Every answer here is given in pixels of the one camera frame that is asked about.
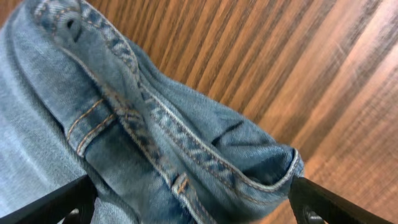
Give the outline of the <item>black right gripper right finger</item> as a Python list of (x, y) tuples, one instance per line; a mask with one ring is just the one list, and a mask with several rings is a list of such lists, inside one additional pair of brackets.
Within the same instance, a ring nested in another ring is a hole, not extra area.
[(304, 177), (293, 178), (289, 202), (298, 224), (390, 224)]

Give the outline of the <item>blue denim jeans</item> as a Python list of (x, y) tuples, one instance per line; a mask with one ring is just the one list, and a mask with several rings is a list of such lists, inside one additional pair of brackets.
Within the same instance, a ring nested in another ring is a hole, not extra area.
[(83, 176), (93, 223), (249, 223), (299, 152), (175, 82), (85, 1), (24, 1), (1, 28), (1, 215)]

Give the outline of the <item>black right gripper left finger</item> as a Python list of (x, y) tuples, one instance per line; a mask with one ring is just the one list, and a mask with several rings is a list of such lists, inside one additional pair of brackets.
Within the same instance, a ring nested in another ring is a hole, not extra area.
[(1, 218), (2, 224), (90, 223), (97, 191), (84, 175)]

